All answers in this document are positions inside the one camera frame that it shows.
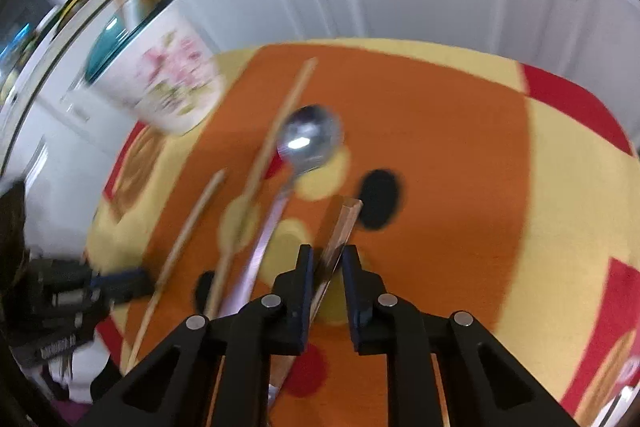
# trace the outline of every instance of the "wooden stick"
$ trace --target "wooden stick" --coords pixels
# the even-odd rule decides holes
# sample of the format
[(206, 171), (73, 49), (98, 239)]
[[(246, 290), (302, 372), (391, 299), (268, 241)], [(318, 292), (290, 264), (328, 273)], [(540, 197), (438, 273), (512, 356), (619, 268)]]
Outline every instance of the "wooden stick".
[[(351, 231), (356, 224), (358, 215), (362, 208), (362, 201), (355, 198), (345, 196), (342, 198), (340, 205), (340, 212), (338, 213), (337, 220), (335, 221), (334, 229), (331, 236), (327, 241), (314, 273), (314, 288), (313, 296), (311, 300), (311, 311), (309, 317), (309, 323), (314, 321), (322, 298), (326, 293), (327, 288), (332, 280), (340, 256), (342, 255), (342, 247), (347, 244)], [(287, 380), (289, 371), (295, 362), (297, 357), (292, 355), (273, 356), (271, 357), (271, 372), (269, 376), (269, 400), (268, 409), (271, 409), (273, 403), (280, 392), (280, 388)]]
[(242, 218), (238, 220), (236, 229), (231, 236), (231, 247), (227, 247), (225, 251), (220, 252), (220, 258), (218, 260), (218, 265), (216, 266), (216, 273), (209, 288), (207, 305), (205, 306), (205, 315), (207, 315), (210, 320), (218, 316), (218, 309), (220, 307), (220, 303), (222, 302), (222, 296), (225, 289), (226, 277), (229, 273), (231, 263), (239, 247), (240, 236), (242, 234), (242, 230), (244, 229), (244, 222), (246, 220), (248, 210), (249, 208), (251, 208), (251, 204), (254, 201), (255, 195), (260, 188), (260, 182), (264, 178), (264, 174), (269, 167), (269, 163), (271, 162), (273, 150), (276, 147), (276, 140), (278, 139), (280, 128), (282, 127), (282, 124), (285, 122), (290, 113), (292, 113), (292, 111), (298, 105), (298, 100), (300, 99), (302, 92), (305, 90), (306, 84), (308, 84), (317, 63), (318, 59), (314, 57), (306, 60), (305, 63), (302, 64), (302, 68), (300, 68), (298, 76), (296, 77), (291, 90), (280, 106), (280, 109), (278, 110), (273, 123), (271, 123), (271, 128), (269, 129), (269, 132), (267, 133), (267, 136), (262, 143), (260, 152), (258, 153), (258, 156), (255, 159), (254, 164), (252, 165), (252, 169), (249, 172), (249, 176), (246, 179), (246, 183), (244, 184), (244, 191), (240, 196), (243, 205), (240, 212)]
[(175, 264), (177, 263), (178, 259), (180, 259), (182, 248), (191, 237), (191, 232), (193, 232), (193, 229), (195, 228), (195, 225), (198, 222), (202, 211), (209, 202), (210, 198), (213, 196), (214, 192), (223, 182), (224, 178), (225, 169), (222, 169), (216, 172), (210, 179), (209, 183), (198, 198), (195, 206), (191, 209), (189, 217), (187, 217), (187, 220), (184, 222), (184, 225), (182, 226), (182, 229), (180, 230), (180, 233), (175, 240), (173, 248), (169, 252), (169, 255), (167, 255), (164, 264), (162, 265), (162, 269), (160, 270), (158, 281), (156, 281), (156, 291), (151, 296), (151, 299), (146, 305), (145, 314), (142, 317), (142, 322), (140, 322), (140, 327), (138, 328), (138, 333), (136, 334), (136, 340), (133, 343), (133, 348), (131, 349), (131, 354), (129, 355), (129, 362), (127, 362), (126, 373), (131, 371), (131, 369), (133, 369), (133, 367), (136, 365), (136, 358), (138, 357), (138, 352), (140, 351), (142, 341), (145, 338), (146, 330), (148, 329), (149, 323), (151, 322), (151, 317), (156, 310), (156, 306), (160, 302), (162, 292), (164, 291), (164, 287), (166, 286), (169, 277), (171, 277), (171, 273), (174, 270)]

